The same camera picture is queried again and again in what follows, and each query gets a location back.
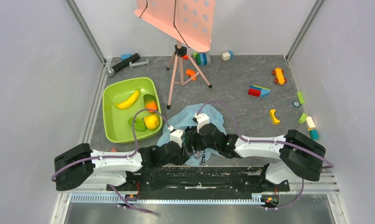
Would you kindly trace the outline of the light blue cartoon plastic bag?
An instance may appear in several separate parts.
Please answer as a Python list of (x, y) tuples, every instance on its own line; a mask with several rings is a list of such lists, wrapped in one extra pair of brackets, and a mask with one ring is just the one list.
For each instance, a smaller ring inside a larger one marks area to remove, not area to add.
[[(197, 127), (197, 123), (193, 121), (194, 114), (203, 106), (202, 103), (196, 105), (189, 105), (181, 110), (180, 113), (174, 115), (172, 118), (168, 119), (168, 123), (176, 129), (186, 130), (186, 128)], [(212, 122), (222, 133), (226, 134), (226, 129), (224, 128), (224, 119), (223, 115), (212, 105), (207, 104), (204, 106), (202, 113), (205, 113)], [(162, 146), (163, 144), (169, 142), (170, 140), (170, 131), (168, 126), (164, 125), (163, 133), (159, 138), (157, 145)], [(188, 160), (184, 163), (187, 166), (201, 166), (203, 165), (212, 154), (219, 155), (213, 149), (206, 148), (203, 152), (196, 152), (193, 155), (188, 156)]]

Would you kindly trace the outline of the yellow fake lemon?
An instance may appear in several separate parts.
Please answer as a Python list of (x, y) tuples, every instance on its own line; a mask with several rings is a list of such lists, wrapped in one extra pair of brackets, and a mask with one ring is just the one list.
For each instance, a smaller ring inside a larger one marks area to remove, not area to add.
[(160, 119), (157, 115), (150, 115), (143, 119), (144, 124), (149, 130), (156, 130), (160, 126)]

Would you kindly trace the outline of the green fake fruit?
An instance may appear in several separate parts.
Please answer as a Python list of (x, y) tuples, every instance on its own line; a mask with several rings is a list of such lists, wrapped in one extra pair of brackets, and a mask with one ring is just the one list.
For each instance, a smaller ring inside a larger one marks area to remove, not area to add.
[(132, 128), (134, 126), (134, 130), (139, 132), (144, 132), (147, 130), (147, 127), (145, 125), (144, 119), (142, 118), (136, 118), (133, 122), (133, 117), (130, 117), (127, 121), (129, 126)]

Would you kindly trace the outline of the green orange fake mango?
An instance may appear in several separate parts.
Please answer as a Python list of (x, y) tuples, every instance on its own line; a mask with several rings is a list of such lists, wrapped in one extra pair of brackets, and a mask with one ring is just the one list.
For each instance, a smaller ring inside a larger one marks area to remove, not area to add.
[(158, 110), (158, 105), (155, 96), (151, 94), (145, 94), (143, 96), (144, 106), (146, 109), (149, 109), (150, 113), (155, 113)]

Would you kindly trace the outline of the yellow fake banana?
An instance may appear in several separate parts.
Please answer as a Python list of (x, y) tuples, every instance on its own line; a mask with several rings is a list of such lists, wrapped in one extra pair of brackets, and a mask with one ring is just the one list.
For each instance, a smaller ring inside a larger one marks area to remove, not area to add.
[(122, 103), (114, 103), (113, 105), (120, 110), (130, 108), (140, 97), (141, 91), (137, 89), (134, 93)]

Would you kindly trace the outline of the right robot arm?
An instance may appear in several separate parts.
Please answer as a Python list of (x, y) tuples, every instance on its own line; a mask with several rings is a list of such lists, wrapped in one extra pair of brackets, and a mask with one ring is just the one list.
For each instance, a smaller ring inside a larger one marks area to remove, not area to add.
[(186, 148), (189, 152), (213, 149), (226, 158), (264, 157), (278, 162), (263, 167), (259, 185), (272, 190), (285, 180), (301, 178), (311, 182), (320, 180), (326, 149), (297, 130), (286, 135), (254, 138), (237, 134), (224, 134), (214, 124), (200, 129), (186, 130)]

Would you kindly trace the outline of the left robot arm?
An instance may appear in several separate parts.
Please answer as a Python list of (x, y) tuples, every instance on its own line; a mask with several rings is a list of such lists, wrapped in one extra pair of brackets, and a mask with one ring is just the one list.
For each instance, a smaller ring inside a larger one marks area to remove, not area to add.
[(185, 144), (170, 141), (162, 146), (141, 147), (130, 152), (104, 152), (81, 143), (54, 159), (55, 173), (51, 180), (57, 191), (106, 185), (131, 190), (136, 177), (130, 173), (167, 164), (183, 165), (189, 156)]

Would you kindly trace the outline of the green plastic basin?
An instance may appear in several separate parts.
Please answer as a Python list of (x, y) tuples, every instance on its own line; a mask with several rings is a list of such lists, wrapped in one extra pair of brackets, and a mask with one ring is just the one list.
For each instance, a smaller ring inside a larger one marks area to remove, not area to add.
[[(132, 95), (140, 91), (139, 97), (126, 109), (118, 104), (132, 100)], [(157, 104), (161, 112), (159, 97), (155, 84), (148, 77), (138, 77), (116, 82), (104, 89), (102, 97), (103, 122), (106, 137), (113, 143), (130, 143), (134, 141), (132, 122), (134, 115), (146, 108), (145, 96)]]

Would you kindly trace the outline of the small round blue wheel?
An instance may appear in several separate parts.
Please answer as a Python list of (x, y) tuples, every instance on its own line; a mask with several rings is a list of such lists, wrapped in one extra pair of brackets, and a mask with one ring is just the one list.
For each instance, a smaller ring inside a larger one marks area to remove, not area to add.
[(300, 107), (300, 103), (298, 101), (293, 101), (292, 104), (294, 107)]

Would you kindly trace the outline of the orange yellow toy car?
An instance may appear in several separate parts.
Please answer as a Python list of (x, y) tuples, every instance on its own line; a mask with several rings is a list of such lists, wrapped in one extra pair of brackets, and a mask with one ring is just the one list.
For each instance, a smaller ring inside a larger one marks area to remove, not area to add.
[(287, 79), (284, 77), (283, 69), (276, 67), (274, 70), (272, 70), (271, 74), (275, 77), (275, 84), (284, 85), (285, 83), (287, 83)]

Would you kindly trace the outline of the green flat brick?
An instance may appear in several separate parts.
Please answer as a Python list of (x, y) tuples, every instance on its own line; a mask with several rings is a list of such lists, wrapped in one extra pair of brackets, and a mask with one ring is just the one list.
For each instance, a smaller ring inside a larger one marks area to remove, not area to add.
[(297, 92), (297, 97), (298, 97), (299, 103), (301, 105), (303, 105), (305, 103), (305, 100), (304, 100), (304, 96), (303, 96), (302, 92), (298, 91)]

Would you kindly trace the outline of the black microphone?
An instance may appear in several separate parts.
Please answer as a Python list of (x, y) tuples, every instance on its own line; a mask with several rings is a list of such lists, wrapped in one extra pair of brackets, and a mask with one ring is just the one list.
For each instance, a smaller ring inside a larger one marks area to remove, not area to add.
[(111, 66), (111, 67), (107, 68), (105, 70), (105, 74), (108, 77), (111, 77), (111, 76), (115, 75), (117, 72), (119, 72), (120, 70), (124, 69), (125, 67), (128, 67), (130, 62), (134, 63), (139, 59), (140, 59), (140, 55), (138, 53), (135, 53), (131, 57), (129, 57), (128, 59), (123, 60), (123, 61), (115, 64), (114, 66)]

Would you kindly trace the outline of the white yellow teal bricks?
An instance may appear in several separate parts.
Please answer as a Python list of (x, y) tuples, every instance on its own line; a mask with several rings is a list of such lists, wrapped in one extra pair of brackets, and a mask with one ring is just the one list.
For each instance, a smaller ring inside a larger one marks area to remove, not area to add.
[(306, 120), (305, 120), (305, 123), (307, 125), (307, 128), (308, 128), (308, 133), (309, 133), (309, 136), (312, 140), (318, 140), (319, 139), (319, 134), (316, 130), (316, 125), (312, 119), (311, 116), (307, 116)]

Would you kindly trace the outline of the pink perforated board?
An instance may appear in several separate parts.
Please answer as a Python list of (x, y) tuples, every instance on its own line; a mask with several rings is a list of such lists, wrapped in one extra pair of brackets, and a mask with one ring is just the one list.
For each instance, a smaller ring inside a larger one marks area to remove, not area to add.
[(211, 48), (215, 0), (137, 0), (134, 14), (198, 52)]

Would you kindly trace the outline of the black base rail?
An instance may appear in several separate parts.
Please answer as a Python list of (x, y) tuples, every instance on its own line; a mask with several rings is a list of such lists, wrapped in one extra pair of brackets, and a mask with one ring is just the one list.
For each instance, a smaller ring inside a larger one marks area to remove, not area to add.
[(116, 190), (149, 200), (250, 199), (252, 194), (290, 191), (287, 180), (275, 185), (261, 172), (261, 167), (234, 166), (143, 168), (127, 172), (127, 181)]

